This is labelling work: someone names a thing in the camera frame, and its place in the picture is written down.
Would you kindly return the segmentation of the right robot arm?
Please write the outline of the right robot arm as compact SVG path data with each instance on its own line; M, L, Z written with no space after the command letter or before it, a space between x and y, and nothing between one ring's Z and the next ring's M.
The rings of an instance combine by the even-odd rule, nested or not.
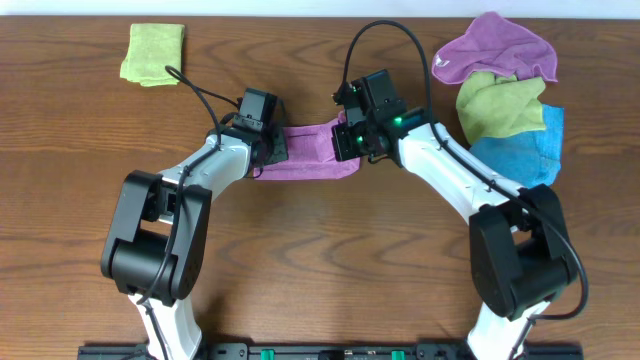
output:
M357 87L334 95L346 123L333 128L340 161L390 158L428 183L469 227L471 273L482 300L465 339L472 359L523 359L540 320L568 320L547 309L574 281L586 279L569 241L559 198L546 185L526 188L492 171L451 139L423 108L395 94Z

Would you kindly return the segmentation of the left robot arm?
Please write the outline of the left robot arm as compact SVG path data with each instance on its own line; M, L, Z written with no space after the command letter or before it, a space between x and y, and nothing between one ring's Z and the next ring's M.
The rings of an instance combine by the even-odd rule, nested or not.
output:
M203 334L191 292L202 268L213 201L256 169L286 160L284 130L212 130L201 148L158 173L135 170L122 185L101 272L142 317L148 359L196 359Z

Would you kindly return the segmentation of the purple microfiber cloth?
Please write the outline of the purple microfiber cloth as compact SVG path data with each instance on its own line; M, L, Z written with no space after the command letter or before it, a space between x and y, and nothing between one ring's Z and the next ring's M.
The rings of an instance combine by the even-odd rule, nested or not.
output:
M344 112L319 125L285 127L288 159L254 170L259 180L333 180L348 177L360 169L360 159L337 161L332 143L332 128L344 123Z

